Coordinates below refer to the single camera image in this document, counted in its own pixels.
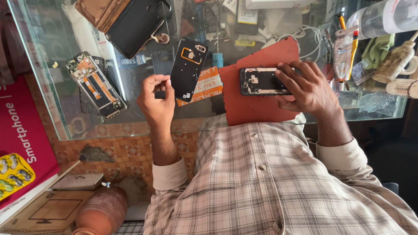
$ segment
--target clay pot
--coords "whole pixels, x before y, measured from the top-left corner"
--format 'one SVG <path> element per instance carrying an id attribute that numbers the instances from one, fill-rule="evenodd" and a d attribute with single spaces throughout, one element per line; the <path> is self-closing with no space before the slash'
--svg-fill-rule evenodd
<path id="1" fill-rule="evenodd" d="M 117 187 L 103 187 L 78 211 L 73 235 L 111 235 L 122 225 L 126 210 L 126 193 Z"/>

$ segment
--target glass display case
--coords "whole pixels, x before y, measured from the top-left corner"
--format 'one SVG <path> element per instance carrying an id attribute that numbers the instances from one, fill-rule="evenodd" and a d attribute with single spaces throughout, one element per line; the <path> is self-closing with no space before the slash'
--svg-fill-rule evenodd
<path id="1" fill-rule="evenodd" d="M 235 16 L 224 6 L 222 0 L 201 3 L 195 3 L 193 0 L 171 0 L 169 3 L 172 6 L 172 14 L 158 31 L 167 33 L 170 42 L 158 44 L 150 41 L 144 50 L 134 59 L 129 60 L 113 48 L 104 38 L 103 33 L 97 31 L 77 12 L 74 7 L 75 1 L 8 0 L 8 2 L 60 140 L 147 135 L 150 131 L 149 126 L 136 104 L 141 82 L 151 74 L 170 74 L 178 40 L 187 25 L 194 28 L 187 36 L 194 40 L 202 40 L 209 47 L 210 55 L 204 69 L 212 66 L 211 53 L 218 50 L 218 45 L 226 66 L 260 50 L 261 46 L 269 41 L 269 38 L 262 33 L 258 38 L 237 35 L 233 30 Z M 324 29 L 335 32 L 338 28 L 335 13 L 344 10 L 348 19 L 348 16 L 360 6 L 359 1 L 318 0 L 303 9 L 297 8 L 293 12 L 283 11 L 282 14 L 290 14 L 287 19 L 291 19 L 289 23 L 295 25 L 293 27 L 296 27 L 296 31 L 275 34 L 270 38 L 278 41 L 285 36 L 294 36 L 298 40 L 300 55 L 307 55 L 301 59 L 316 61 L 321 68 L 324 68 L 332 64 L 332 50 L 326 41 Z M 218 42 L 214 37 L 208 37 L 210 23 L 208 23 L 209 18 L 199 12 L 202 7 L 211 9 L 216 17 L 215 20 L 219 19 L 219 27 L 227 39 L 223 38 Z M 255 43 L 254 46 L 245 47 L 234 45 L 235 40 L 249 40 Z M 87 97 L 80 92 L 66 68 L 68 60 L 85 50 L 93 56 L 105 59 L 106 77 L 120 92 L 128 107 L 126 111 L 108 121 L 99 115 Z M 360 104 L 367 103 L 377 96 L 374 93 L 354 85 L 353 89 L 340 94 L 339 101 L 344 108 L 346 120 L 402 117 L 406 104 L 404 97 L 389 97 L 384 105 L 372 112 L 362 108 Z M 206 118 L 223 113 L 225 110 L 222 94 L 176 107 L 171 131 L 173 133 L 204 131 L 206 129 L 202 127 L 202 123 Z M 306 117 L 308 123 L 315 122 L 312 116 L 306 115 Z"/>

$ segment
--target brown leather phone case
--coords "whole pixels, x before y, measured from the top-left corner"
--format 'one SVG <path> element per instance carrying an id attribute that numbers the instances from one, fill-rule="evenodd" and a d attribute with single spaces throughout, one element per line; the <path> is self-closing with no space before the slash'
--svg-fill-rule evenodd
<path id="1" fill-rule="evenodd" d="M 130 0 L 78 0 L 76 9 L 96 27 L 106 33 Z"/>

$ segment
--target hand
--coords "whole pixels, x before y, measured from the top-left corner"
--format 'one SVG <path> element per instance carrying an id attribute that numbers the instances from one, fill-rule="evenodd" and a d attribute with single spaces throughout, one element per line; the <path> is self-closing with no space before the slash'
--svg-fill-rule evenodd
<path id="1" fill-rule="evenodd" d="M 166 99 L 156 99 L 155 92 L 163 90 Z M 174 115 L 174 89 L 170 75 L 154 74 L 142 82 L 141 95 L 136 100 L 151 127 L 151 131 L 170 133 L 171 120 Z"/>
<path id="2" fill-rule="evenodd" d="M 289 65 L 279 63 L 277 66 L 277 78 L 295 97 L 295 101 L 287 101 L 284 96 L 276 95 L 279 108 L 307 112 L 317 119 L 334 118 L 343 113 L 334 91 L 316 63 L 293 61 Z"/>

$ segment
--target yellow blister pack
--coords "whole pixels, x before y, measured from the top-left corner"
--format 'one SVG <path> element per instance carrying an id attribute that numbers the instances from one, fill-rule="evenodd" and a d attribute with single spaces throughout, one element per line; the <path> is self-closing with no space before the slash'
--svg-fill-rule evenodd
<path id="1" fill-rule="evenodd" d="M 35 180 L 31 166 L 17 153 L 0 157 L 0 200 Z"/>

